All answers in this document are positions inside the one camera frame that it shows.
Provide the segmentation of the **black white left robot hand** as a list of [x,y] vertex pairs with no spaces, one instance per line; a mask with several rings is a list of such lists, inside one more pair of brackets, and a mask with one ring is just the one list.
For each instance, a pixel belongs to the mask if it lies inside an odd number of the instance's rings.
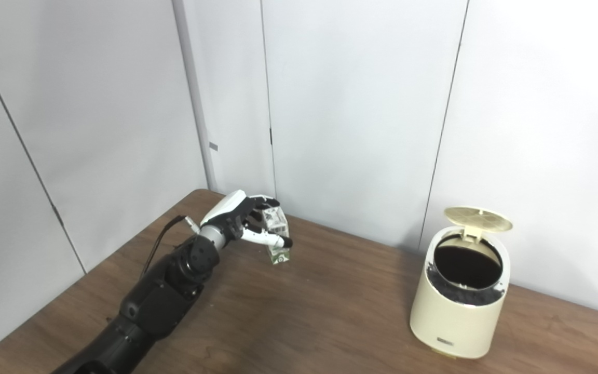
[[211,241],[217,251],[235,240],[292,248],[293,241],[287,236],[268,232],[249,222],[253,216],[261,221],[264,208],[278,208],[280,202],[266,195],[248,196],[243,190],[235,190],[222,198],[202,219],[197,234]]

